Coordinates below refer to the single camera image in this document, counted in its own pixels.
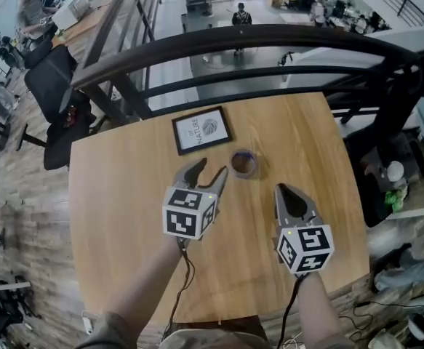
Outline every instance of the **picture frame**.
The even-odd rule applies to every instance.
[[[181,116],[172,124],[180,156],[233,140],[222,106]]]

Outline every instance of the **wooden floor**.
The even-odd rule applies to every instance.
[[[11,118],[11,136],[4,151],[0,152],[0,198],[8,200],[0,204],[0,230],[7,229],[7,247],[0,250],[0,270],[23,274],[35,291],[34,307],[42,320],[25,318],[32,330],[25,325],[15,325],[9,330],[16,343],[29,343],[31,348],[72,348],[86,335],[81,319],[84,304],[79,294],[73,265],[71,237],[68,223],[68,169],[47,172],[43,168],[44,149],[24,143],[21,151],[15,151],[18,134],[25,123],[28,133],[46,139],[47,122],[36,101],[27,93],[22,76],[12,85],[16,94],[23,95]],[[409,240],[414,243],[414,255],[424,257],[424,217],[397,220],[375,228],[375,236],[382,229],[407,229]],[[368,276],[332,295],[340,314],[353,316],[353,306],[361,301],[377,299],[383,303],[405,303],[410,297],[423,291],[404,288],[372,296],[368,289]],[[372,324],[363,331],[359,347],[364,347],[369,334],[382,329],[391,320],[402,320],[406,312],[399,307],[369,305],[356,310],[357,314],[370,313]],[[277,311],[261,320],[269,340],[275,345],[281,328],[281,315]],[[368,317],[355,318],[362,326]],[[347,335],[355,329],[352,323],[342,319]],[[399,332],[404,322],[393,328]],[[139,346],[158,345],[163,327],[150,325],[139,341]],[[300,332],[297,308],[289,317],[287,336]]]

